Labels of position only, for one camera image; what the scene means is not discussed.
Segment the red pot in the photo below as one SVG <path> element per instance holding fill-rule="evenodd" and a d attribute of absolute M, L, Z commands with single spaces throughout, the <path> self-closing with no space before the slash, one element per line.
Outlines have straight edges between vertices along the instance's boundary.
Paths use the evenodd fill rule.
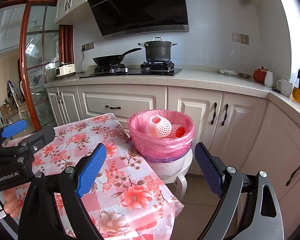
<path fill-rule="evenodd" d="M 265 68 L 256 69 L 253 73 L 253 79 L 258 83 L 265 84 L 267 71 Z"/>

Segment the yellow oil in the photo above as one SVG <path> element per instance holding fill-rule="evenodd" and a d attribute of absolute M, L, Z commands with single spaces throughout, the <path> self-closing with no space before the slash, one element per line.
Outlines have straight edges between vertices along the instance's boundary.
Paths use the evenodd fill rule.
<path fill-rule="evenodd" d="M 292 90 L 292 98 L 300 103 L 300 89 L 294 87 Z"/>

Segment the finger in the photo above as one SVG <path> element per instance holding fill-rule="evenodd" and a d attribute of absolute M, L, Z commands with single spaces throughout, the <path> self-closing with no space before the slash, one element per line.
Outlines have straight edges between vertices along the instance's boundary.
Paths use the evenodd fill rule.
<path fill-rule="evenodd" d="M 7 202 L 11 202 L 13 199 L 17 198 L 16 188 L 13 187 L 13 188 L 4 190 L 3 196 Z"/>
<path fill-rule="evenodd" d="M 15 198 L 11 202 L 6 202 L 3 206 L 3 209 L 6 213 L 10 214 L 18 207 L 18 200 Z"/>
<path fill-rule="evenodd" d="M 10 216 L 11 216 L 12 218 L 16 218 L 16 217 L 18 217 L 19 213 L 20 213 L 20 209 L 19 209 L 19 208 L 16 208 L 14 211 L 12 211 L 12 212 L 10 213 Z"/>

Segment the black frying pan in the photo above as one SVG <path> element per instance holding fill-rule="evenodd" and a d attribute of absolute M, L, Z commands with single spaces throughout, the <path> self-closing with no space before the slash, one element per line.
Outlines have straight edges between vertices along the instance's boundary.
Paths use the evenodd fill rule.
<path fill-rule="evenodd" d="M 135 48 L 135 49 L 130 49 L 123 53 L 122 55 L 111 55 L 111 56 L 103 56 L 103 57 L 94 57 L 93 61 L 98 65 L 98 66 L 110 66 L 110 65 L 118 65 L 121 61 L 123 61 L 124 56 L 135 52 L 137 50 L 141 50 L 142 48 Z"/>

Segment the floral tablecloth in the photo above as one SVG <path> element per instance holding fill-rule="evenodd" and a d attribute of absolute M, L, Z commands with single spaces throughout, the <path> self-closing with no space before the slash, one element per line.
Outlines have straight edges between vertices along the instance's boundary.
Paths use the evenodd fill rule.
<path fill-rule="evenodd" d="M 60 173 L 91 154 L 98 143 L 106 146 L 106 161 L 82 202 L 91 220 L 106 239 L 168 240 L 174 218 L 183 204 L 158 178 L 113 114 L 73 122 L 55 128 L 53 142 L 34 157 L 33 172 Z M 17 145 L 24 137 L 10 141 Z M 17 187 L 23 205 L 30 183 Z M 55 194 L 66 233 L 73 236 L 60 194 Z"/>

